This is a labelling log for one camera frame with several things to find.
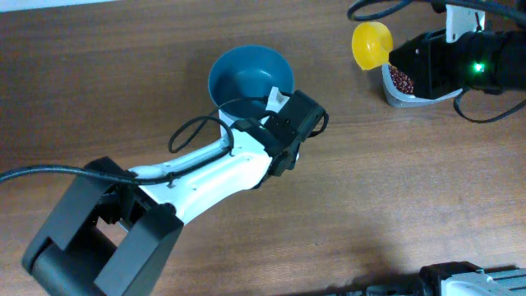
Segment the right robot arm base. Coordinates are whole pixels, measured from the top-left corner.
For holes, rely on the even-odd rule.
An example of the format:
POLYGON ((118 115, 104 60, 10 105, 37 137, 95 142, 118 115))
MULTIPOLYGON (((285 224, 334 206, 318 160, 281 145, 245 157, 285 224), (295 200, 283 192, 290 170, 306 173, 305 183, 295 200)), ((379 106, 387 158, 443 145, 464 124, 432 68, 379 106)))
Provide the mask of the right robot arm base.
POLYGON ((330 291, 330 295, 525 296, 525 269, 482 268, 468 261, 424 266, 419 272, 375 284, 330 291))

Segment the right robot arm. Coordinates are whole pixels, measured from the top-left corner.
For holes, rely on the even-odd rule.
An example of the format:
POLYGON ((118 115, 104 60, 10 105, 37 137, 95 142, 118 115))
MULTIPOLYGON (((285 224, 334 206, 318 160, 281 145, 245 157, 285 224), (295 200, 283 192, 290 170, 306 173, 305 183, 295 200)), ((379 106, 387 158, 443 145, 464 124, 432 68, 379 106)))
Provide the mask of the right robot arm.
POLYGON ((391 51, 389 62, 413 81, 413 94, 423 99, 463 88, 492 95, 524 91, 525 33, 467 32, 449 43, 445 30, 436 30, 391 51))

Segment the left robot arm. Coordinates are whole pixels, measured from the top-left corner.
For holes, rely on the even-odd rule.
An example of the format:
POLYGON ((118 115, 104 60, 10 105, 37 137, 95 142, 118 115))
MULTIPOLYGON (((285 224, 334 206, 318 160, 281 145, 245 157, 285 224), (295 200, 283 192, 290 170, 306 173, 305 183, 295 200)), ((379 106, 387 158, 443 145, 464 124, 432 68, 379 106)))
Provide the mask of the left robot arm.
POLYGON ((183 227, 223 199, 294 168, 328 113, 301 91, 272 90, 257 117, 221 122, 212 144, 161 164, 110 158, 74 180, 31 240, 25 271, 52 295, 147 295, 183 227))

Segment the yellow plastic measuring scoop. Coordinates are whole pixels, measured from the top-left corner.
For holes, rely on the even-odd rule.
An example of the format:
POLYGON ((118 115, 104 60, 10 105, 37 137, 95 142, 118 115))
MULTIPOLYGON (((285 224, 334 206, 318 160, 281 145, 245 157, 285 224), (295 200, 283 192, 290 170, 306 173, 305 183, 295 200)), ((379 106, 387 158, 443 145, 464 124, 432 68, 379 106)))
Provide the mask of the yellow plastic measuring scoop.
POLYGON ((362 23, 353 32, 351 40, 353 58, 363 71, 389 64, 393 47, 390 30, 378 21, 362 23))

